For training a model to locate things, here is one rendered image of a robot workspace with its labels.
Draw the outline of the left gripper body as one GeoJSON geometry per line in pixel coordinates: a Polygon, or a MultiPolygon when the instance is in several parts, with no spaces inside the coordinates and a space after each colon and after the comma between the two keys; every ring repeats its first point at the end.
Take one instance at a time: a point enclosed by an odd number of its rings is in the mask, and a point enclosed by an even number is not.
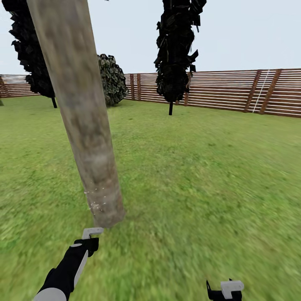
{"type": "Polygon", "coordinates": [[[75,240],[74,243],[82,243],[86,242],[89,246],[88,252],[97,251],[99,246],[99,238],[91,238],[86,240],[75,240]]]}

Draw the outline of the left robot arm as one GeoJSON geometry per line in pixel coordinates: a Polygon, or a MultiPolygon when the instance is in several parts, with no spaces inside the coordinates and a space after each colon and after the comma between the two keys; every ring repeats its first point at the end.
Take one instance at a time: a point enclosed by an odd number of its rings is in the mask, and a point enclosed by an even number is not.
{"type": "Polygon", "coordinates": [[[44,285],[32,301],[68,301],[87,262],[88,252],[97,251],[103,228],[84,229],[82,240],[75,240],[66,251],[64,259],[46,277],[44,285]]]}

